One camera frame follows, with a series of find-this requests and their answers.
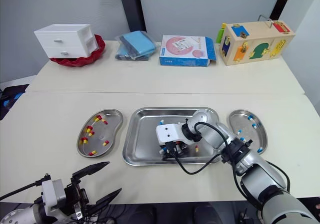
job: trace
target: table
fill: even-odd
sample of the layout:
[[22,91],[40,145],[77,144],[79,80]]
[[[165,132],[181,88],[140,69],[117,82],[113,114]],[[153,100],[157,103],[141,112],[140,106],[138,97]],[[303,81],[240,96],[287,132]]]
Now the table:
[[[242,200],[231,166],[209,165],[197,175],[178,165],[129,166],[122,158],[129,120],[142,107],[210,107],[220,121],[235,109],[255,113],[268,135],[262,156],[287,172],[296,197],[319,196],[320,118],[304,95],[213,95],[137,93],[25,93],[0,123],[0,195],[50,173],[70,183],[73,172],[93,163],[111,163],[82,179],[90,202],[122,188],[114,204]],[[123,124],[114,149],[106,156],[84,158],[76,151],[79,131],[95,112],[114,108]],[[194,171],[201,165],[187,165]],[[41,188],[31,188],[4,201],[33,202]]]
[[102,58],[93,65],[70,68],[49,61],[27,92],[119,92],[207,94],[303,94],[282,57],[273,60],[208,67],[161,66],[159,51],[149,61],[115,59],[117,41],[107,41]]

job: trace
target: white plastic drawer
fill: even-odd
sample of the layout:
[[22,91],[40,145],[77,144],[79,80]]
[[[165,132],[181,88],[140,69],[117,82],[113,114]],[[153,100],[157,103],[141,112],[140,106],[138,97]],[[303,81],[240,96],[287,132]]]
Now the white plastic drawer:
[[82,46],[77,33],[36,33],[42,47]]
[[49,58],[88,57],[82,47],[44,47]]

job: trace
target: wall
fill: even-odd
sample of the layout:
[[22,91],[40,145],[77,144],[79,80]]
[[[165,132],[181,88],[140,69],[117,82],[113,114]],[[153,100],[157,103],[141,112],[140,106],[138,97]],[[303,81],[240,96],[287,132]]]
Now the wall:
[[90,23],[104,39],[129,32],[121,0],[0,0],[0,82],[37,74],[48,61],[33,31]]
[[313,0],[301,19],[298,10],[303,2],[290,0],[280,16],[285,22],[288,17],[289,26],[297,26],[296,36],[283,52],[283,58],[320,114],[320,0]]
[[284,20],[290,28],[296,31],[313,1],[314,0],[287,0],[279,19]]
[[216,39],[221,23],[269,17],[277,0],[141,0],[146,30],[155,40],[163,34]]

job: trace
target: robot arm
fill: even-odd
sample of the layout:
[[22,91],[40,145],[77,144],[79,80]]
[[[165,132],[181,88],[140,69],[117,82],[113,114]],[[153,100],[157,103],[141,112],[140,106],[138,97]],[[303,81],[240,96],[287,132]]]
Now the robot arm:
[[89,200],[86,191],[79,187],[80,179],[86,175],[92,175],[107,164],[109,162],[89,165],[73,173],[71,183],[66,188],[64,188],[61,179],[53,181],[46,174],[38,185],[42,186],[41,197],[36,199],[31,207],[23,210],[14,210],[7,214],[0,224],[52,224],[56,221],[72,222],[73,214],[75,214],[78,221],[92,216],[108,205],[121,189],[98,200],[95,205],[88,205]]
[[289,194],[281,175],[249,149],[252,140],[244,143],[210,112],[198,110],[185,124],[159,125],[156,134],[162,158],[165,155],[177,159],[181,142],[191,145],[203,138],[221,154],[222,162],[231,164],[234,173],[241,176],[245,198],[262,211],[265,224],[318,223],[309,210]]

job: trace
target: wooden toy box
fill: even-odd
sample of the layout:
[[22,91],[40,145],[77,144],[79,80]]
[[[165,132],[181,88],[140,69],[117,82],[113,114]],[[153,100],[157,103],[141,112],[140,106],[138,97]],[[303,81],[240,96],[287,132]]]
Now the wooden toy box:
[[277,58],[294,36],[283,21],[226,24],[219,52],[226,65]]

